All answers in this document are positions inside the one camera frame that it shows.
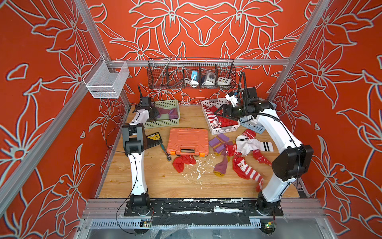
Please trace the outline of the purple ribbed sock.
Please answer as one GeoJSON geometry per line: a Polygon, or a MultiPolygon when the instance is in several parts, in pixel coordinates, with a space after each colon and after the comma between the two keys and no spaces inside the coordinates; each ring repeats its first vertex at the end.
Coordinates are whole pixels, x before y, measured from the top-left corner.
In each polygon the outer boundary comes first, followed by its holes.
{"type": "Polygon", "coordinates": [[[157,120],[174,120],[178,119],[178,109],[177,108],[171,108],[171,109],[165,109],[165,108],[157,108],[158,109],[158,115],[156,117],[157,120]]]}

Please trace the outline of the purple yellow striped sock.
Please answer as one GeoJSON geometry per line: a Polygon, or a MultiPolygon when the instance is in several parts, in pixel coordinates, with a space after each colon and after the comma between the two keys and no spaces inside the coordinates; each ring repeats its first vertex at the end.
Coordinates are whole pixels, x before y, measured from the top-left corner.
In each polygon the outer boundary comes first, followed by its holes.
{"type": "Polygon", "coordinates": [[[226,155],[226,144],[229,141],[230,138],[221,133],[209,141],[209,146],[212,147],[215,155],[226,155]]]}

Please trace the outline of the red christmas sock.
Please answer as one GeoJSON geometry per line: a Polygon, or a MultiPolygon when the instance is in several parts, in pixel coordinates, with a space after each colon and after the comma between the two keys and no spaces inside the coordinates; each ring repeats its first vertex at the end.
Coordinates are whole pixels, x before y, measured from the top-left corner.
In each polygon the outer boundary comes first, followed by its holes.
{"type": "Polygon", "coordinates": [[[218,117],[217,119],[218,119],[218,125],[217,125],[218,128],[238,125],[238,122],[236,120],[226,119],[224,117],[218,117]]]}

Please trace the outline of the small purple yellow sock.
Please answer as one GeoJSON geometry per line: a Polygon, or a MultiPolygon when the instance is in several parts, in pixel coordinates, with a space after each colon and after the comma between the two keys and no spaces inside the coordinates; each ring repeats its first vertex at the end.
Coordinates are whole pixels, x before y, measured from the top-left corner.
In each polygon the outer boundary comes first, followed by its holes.
{"type": "Polygon", "coordinates": [[[223,177],[226,174],[227,166],[228,166],[228,158],[227,156],[224,156],[223,160],[220,163],[215,165],[213,170],[214,174],[218,177],[223,177]]]}

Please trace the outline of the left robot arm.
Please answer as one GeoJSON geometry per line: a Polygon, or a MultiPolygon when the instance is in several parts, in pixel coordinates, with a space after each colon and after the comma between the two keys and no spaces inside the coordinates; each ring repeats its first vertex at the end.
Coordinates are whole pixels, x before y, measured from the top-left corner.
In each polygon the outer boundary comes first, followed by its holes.
{"type": "Polygon", "coordinates": [[[129,209],[139,216],[146,216],[151,205],[144,173],[144,151],[147,148],[144,124],[157,116],[157,110],[150,97],[141,97],[134,112],[133,120],[122,127],[122,145],[131,165],[129,209]]]}

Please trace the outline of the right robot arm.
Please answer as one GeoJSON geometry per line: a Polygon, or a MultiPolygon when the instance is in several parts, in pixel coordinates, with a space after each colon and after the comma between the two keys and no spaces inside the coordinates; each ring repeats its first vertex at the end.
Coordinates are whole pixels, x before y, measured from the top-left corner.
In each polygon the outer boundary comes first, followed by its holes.
{"type": "Polygon", "coordinates": [[[272,162],[273,175],[259,193],[256,203],[257,211],[268,215],[278,208],[288,187],[307,173],[313,149],[286,128],[273,105],[267,100],[260,100],[255,88],[230,92],[225,98],[228,102],[218,108],[215,112],[217,116],[230,120],[253,117],[265,128],[279,151],[279,156],[272,162]]]}

